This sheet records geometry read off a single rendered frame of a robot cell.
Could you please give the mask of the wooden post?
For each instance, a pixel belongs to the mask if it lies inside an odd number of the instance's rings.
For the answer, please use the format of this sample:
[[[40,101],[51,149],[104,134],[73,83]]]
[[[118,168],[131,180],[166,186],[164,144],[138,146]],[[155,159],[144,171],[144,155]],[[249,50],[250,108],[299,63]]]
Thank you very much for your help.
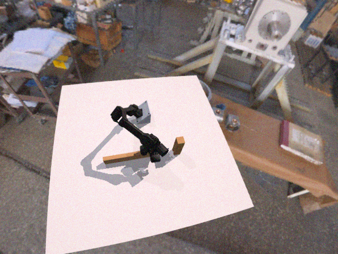
[[[172,151],[174,155],[179,155],[184,147],[184,137],[176,137]]]

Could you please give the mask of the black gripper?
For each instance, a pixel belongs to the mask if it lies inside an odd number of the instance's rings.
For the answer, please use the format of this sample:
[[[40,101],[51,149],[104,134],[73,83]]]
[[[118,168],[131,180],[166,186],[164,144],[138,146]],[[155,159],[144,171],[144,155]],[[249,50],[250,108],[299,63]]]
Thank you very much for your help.
[[[154,150],[153,152],[150,151],[151,153],[150,155],[150,161],[151,163],[156,163],[156,162],[160,162],[160,155],[158,154],[158,152],[156,150]]]

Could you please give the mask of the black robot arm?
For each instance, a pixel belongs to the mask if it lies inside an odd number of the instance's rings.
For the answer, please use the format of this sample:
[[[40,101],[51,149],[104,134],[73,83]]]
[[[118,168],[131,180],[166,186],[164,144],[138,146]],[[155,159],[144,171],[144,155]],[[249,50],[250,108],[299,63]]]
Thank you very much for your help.
[[[154,136],[152,133],[144,133],[134,126],[127,118],[128,116],[135,116],[139,118],[143,115],[142,109],[139,109],[137,105],[131,104],[129,107],[123,108],[122,106],[116,106],[116,108],[111,113],[111,117],[114,122],[117,122],[121,127],[124,127],[131,134],[137,137],[142,144],[140,146],[140,152],[142,156],[150,154],[150,151],[156,150],[161,157],[165,156],[168,153],[168,149],[163,143],[161,143],[158,137]],[[122,117],[122,118],[121,118]],[[118,120],[121,120],[118,122]]]

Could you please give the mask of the wooden side rail with metal hooks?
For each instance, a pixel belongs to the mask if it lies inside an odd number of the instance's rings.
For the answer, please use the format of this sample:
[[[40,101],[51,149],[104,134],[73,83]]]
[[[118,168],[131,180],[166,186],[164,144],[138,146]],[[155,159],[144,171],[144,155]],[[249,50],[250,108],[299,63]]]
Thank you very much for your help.
[[[142,158],[148,158],[148,157],[150,157],[149,153],[147,153],[147,155],[145,156],[142,156],[140,151],[136,151],[133,153],[123,153],[123,154],[105,156],[103,157],[103,162],[105,164],[112,164],[112,163],[118,163],[118,162],[123,162],[127,160],[142,159]]]

